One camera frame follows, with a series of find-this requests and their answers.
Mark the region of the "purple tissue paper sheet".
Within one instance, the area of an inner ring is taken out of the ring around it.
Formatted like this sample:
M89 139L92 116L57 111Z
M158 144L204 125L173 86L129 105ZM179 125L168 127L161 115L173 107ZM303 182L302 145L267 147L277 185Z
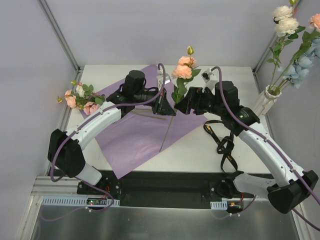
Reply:
M203 115L175 117L128 113L105 128L83 151L87 163L99 170L113 170L122 178L170 148L175 142L202 126Z

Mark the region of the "black printed ribbon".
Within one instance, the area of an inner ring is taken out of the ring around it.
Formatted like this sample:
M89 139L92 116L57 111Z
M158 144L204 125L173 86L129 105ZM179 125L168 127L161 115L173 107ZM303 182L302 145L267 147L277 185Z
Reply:
M207 134L209 134L212 139L217 144L216 152L219 155L222 155L221 162L220 162L220 169L226 174L227 172L224 170L225 161L228 161L231 166L234 168L234 171L238 171L238 164L234 157L232 156L232 151L234 149L234 134L232 131L229 135L225 136L224 138L219 138L214 130L211 127L211 124L222 124L221 120L208 120L203 124L203 129Z

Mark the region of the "pink artificial flower bunch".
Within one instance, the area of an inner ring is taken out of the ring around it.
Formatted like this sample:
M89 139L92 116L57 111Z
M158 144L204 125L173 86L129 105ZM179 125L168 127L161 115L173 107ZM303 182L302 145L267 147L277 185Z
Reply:
M65 101L68 107L82 110L87 116L92 115L105 102L112 102L115 105L142 103L152 99L159 93L158 87L146 88L146 80L143 80L142 86L137 90L134 90L128 84L122 83L108 97L94 92L93 85L86 85L81 82L77 83L76 81L72 81L71 84L75 86L75 89L67 90L64 97L58 97L56 101L59 104Z

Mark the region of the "blue artificial flower stem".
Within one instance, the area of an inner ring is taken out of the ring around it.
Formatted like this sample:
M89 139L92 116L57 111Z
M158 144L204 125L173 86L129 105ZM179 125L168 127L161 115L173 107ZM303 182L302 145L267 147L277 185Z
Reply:
M315 58L320 58L319 37L316 37L312 41L309 50L296 59L286 71L284 71L282 67L278 68L278 71L281 73L284 72L284 74L282 75L282 82L275 89L275 93L278 95L287 86L298 89L307 78Z

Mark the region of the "white artificial rose stem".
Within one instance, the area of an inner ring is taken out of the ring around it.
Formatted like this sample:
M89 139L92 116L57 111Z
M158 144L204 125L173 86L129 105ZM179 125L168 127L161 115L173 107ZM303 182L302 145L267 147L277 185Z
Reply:
M299 22L294 18L297 12L297 4L299 0L290 0L289 5L278 6L272 12L272 19L275 23L274 30L278 40L273 47L269 47L272 57L267 60L268 63L274 65L271 83L267 91L271 95L278 95L281 91L280 86L276 86L277 80L274 80L276 70L280 68L280 54L285 46L298 38L298 33L304 30L304 27L299 25Z

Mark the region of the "peach artificial rose stem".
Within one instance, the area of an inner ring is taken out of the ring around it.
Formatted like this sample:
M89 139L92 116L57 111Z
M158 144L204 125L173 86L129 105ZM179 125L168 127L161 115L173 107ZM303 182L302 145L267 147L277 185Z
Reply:
M289 66L294 63L295 60L297 60L307 50L309 50L309 48L311 47L311 43L315 38L320 37L320 15L318 13L313 15L308 22L310 23L310 28L312 29L312 32L308 32L307 30L305 30L304 26L301 26L301 27L304 27L304 29L300 31L300 32L303 32L302 43L299 49L297 50L297 52L295 52L292 55L292 58L289 61L288 66L283 68L284 71L286 71L289 68ZM284 72L282 72L279 75L279 77L276 79L277 80L276 86L279 86L280 83L283 81L283 78L282 78L283 74Z

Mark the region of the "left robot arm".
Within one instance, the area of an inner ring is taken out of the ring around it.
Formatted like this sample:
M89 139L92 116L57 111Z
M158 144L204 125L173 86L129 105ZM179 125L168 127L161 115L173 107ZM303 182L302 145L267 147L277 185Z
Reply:
M146 87L146 76L140 70L131 70L124 83L90 116L66 131L54 130L50 136L48 160L69 178L88 183L88 188L99 195L105 191L102 173L86 162L83 150L111 124L124 118L136 106L149 106L152 113L175 116L175 110L167 99L165 84L171 81L167 73L158 71L158 85Z

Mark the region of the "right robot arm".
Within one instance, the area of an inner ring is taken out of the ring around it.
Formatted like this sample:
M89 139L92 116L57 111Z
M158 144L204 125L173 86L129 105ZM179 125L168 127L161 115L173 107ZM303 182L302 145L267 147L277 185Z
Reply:
M257 115L240 104L238 89L231 81L218 82L214 90L190 87L175 108L188 115L214 114L223 125L246 143L268 168L272 180L238 171L225 184L225 192L237 197L242 192L266 198L280 213L287 214L310 196L319 180L313 171L304 170L267 136Z

